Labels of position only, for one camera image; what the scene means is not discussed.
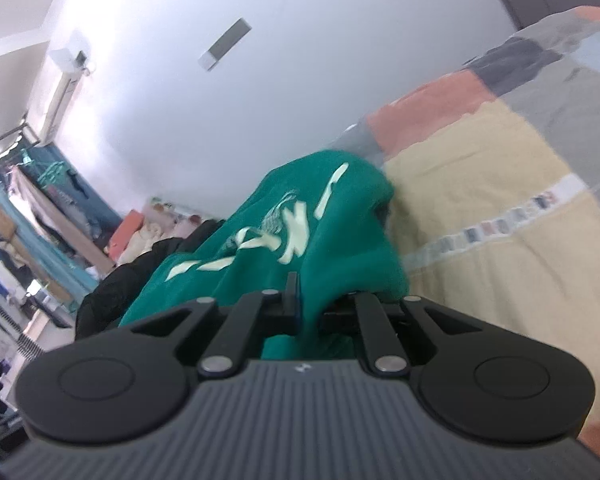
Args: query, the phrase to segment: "silver screw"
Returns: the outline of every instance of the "silver screw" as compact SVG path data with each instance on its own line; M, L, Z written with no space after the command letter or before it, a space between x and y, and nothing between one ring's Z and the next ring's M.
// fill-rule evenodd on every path
M234 365L228 357L224 355L212 355L202 359L200 366L205 372L220 373L225 372Z
M383 355L376 359L376 368L381 372L400 372L407 367L407 361L397 355Z

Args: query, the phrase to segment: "patchwork blanket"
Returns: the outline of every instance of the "patchwork blanket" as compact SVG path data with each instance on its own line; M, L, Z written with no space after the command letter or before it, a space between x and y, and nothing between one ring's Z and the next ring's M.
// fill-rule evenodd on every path
M334 145L395 186L388 233L419 294L589 367L600 455L600 8L528 27Z

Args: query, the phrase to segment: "green shirt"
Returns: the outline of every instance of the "green shirt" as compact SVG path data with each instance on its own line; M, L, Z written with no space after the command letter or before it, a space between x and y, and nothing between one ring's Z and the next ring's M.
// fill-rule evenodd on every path
M285 164L271 171L198 250L168 257L121 325L200 296L231 305L247 292L283 290L287 274L295 271L301 333L267 339L262 357L350 356L350 339L319 335L318 319L347 292L392 299L407 293L398 256L376 215L392 194L380 171L350 153L318 152Z

